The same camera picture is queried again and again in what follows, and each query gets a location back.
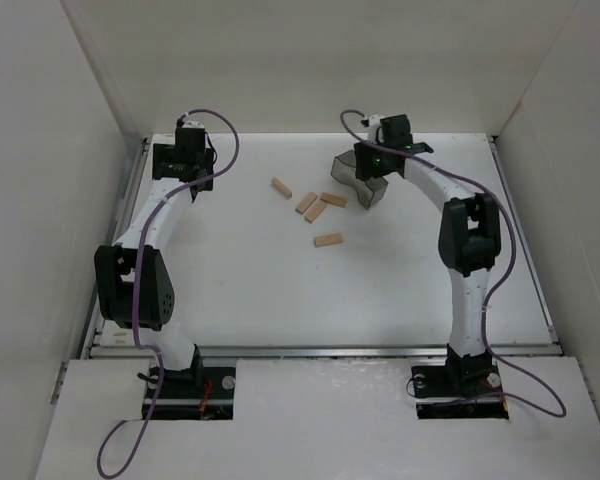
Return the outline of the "dark transparent plastic bin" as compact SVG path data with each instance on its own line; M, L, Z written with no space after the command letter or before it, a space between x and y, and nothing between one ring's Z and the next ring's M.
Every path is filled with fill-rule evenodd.
M366 210L371 209L383 199L389 185L384 178L358 179L356 177L356 159L352 150L334 157L330 174L336 182L353 189L358 203Z

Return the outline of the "wood block three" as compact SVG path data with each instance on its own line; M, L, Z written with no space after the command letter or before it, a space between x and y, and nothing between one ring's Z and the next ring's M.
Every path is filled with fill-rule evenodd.
M339 208L345 208L348 202L348 199L345 197L326 192L323 192L321 194L320 200L325 202L326 204L337 206Z

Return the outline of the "wood block one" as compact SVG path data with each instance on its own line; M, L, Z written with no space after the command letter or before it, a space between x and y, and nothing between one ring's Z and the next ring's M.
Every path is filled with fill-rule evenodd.
M279 180L278 178L273 178L271 180L271 185L285 199L291 199L292 198L292 195L293 195L292 190L286 184L284 184L281 180Z

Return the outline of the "wood block four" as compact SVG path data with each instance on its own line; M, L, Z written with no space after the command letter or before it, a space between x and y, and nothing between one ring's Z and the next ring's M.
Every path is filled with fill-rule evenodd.
M304 215L304 220L312 224L327 208L328 204L322 200L318 200Z

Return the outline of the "wood block two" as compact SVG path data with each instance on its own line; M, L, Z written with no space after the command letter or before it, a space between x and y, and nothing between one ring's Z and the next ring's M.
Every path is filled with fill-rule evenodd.
M301 215L304 215L305 212L311 207L311 205L316 201L318 195L315 192L309 192L296 206L295 211Z

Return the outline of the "wood block five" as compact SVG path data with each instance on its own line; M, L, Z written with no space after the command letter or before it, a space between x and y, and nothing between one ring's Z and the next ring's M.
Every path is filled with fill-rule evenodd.
M316 248L323 248L327 246L334 246L341 244L344 241L341 233L333 233L328 235L322 235L314 238L314 246Z

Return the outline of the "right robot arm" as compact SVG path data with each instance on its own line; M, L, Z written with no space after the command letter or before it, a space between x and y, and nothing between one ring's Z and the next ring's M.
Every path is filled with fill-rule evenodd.
M416 186L441 214L438 253L452 289L452 326L442 366L412 369L419 399L473 397L494 373L483 335L484 300L492 268L501 252L499 208L492 196L476 193L459 178L417 155L432 151L413 141L405 115L362 115L366 138L354 144L355 176L360 181L391 173Z

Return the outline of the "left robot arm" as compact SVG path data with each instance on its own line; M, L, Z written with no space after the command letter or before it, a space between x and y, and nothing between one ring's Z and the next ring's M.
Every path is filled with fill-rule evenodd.
M163 251L198 193L213 189L211 180L187 184L213 173L214 148L202 123L176 127L171 144L152 147L149 195L127 230L94 255L100 312L117 327L138 327L141 344L160 350L165 382L173 387L201 387L204 366L197 346L186 339L172 318L175 289ZM132 321L134 286L140 284L138 321Z

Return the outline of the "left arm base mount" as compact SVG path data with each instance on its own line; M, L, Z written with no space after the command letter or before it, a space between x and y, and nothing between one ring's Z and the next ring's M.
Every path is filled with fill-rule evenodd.
M234 416L236 368L166 370L151 420L224 421Z

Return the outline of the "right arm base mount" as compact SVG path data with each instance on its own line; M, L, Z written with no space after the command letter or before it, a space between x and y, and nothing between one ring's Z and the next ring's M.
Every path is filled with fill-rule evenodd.
M444 365L416 364L406 390L419 420L509 419L496 365L454 380Z

